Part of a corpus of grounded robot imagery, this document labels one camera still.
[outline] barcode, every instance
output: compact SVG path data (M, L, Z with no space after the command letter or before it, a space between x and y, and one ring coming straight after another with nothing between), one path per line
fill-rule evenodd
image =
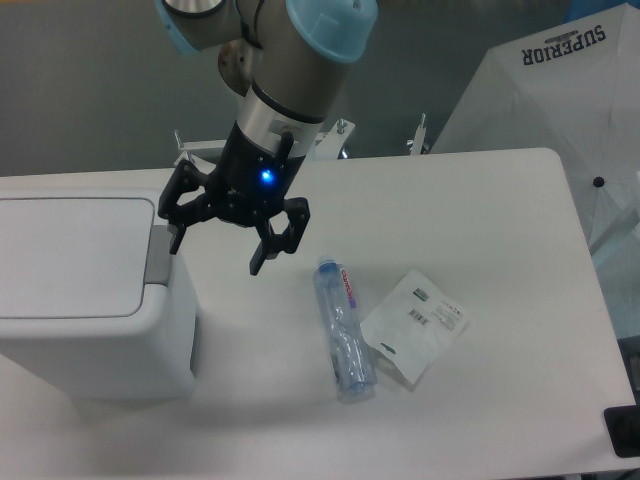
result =
M426 302L427 300L429 300L429 295L427 295L427 292L425 292L424 290L422 290L421 288L416 288L413 291L413 294L418 297L420 300L422 300L423 302Z
M411 309L411 311L409 312L409 315L411 315L413 318L415 318L418 321L418 323L420 323L421 325L425 325L429 321L429 320L427 320L427 317L422 315L415 308Z

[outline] black object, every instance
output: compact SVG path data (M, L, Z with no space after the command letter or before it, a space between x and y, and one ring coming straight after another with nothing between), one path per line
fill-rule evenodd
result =
M636 468L635 470L629 470L628 472L623 473L622 475L614 478L613 480L626 480L627 478L632 476L634 473L636 473L638 470L640 469Z
M621 458L640 457L640 407L612 407L604 411L613 449Z
M265 260L276 258L280 252L295 253L310 212L306 198L284 199L304 160L288 158L293 144L293 134L285 131L277 152L271 155L249 141L235 124L218 165L209 175L188 160L181 160L158 205L158 215L169 221L174 235L170 253L178 252L188 227L215 217L258 231L260 244L251 259L251 275L257 275ZM183 194L201 187L204 193L179 204ZM282 212L287 214L289 224L276 234L270 219Z

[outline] silver metal ring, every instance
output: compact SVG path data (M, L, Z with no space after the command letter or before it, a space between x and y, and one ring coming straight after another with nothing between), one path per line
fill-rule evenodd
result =
M201 15L215 10L225 0L164 0L173 10L188 15Z

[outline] white umbrella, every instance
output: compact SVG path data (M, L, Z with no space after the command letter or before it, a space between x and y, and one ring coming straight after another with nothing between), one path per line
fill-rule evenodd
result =
M636 194L640 10L621 5L489 50L432 152L524 147L560 155L591 245ZM605 295L629 288L628 273Z

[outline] floor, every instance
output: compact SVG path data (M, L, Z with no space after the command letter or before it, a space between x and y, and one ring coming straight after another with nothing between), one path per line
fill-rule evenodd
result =
M486 50L556 26L568 0L381 0L327 124L352 156L401 155L446 123ZM167 167L172 132L226 138L237 106L217 49L179 56L150 0L0 2L0 175Z

